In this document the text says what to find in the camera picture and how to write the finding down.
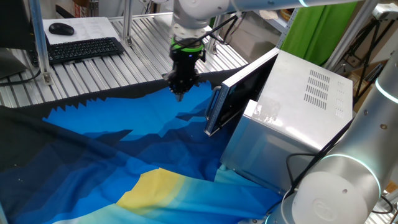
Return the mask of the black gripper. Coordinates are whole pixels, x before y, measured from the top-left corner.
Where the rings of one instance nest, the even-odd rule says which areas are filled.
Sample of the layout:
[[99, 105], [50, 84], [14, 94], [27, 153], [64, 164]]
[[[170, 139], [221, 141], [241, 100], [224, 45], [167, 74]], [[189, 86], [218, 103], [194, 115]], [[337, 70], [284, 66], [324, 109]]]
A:
[[162, 75], [162, 78], [169, 84], [171, 90], [181, 90], [176, 93], [177, 102], [181, 102], [186, 93], [194, 85], [198, 85], [200, 76], [195, 69], [198, 60], [206, 61], [206, 51], [204, 46], [196, 48], [183, 48], [175, 46], [170, 51], [170, 58], [173, 61], [172, 71]]

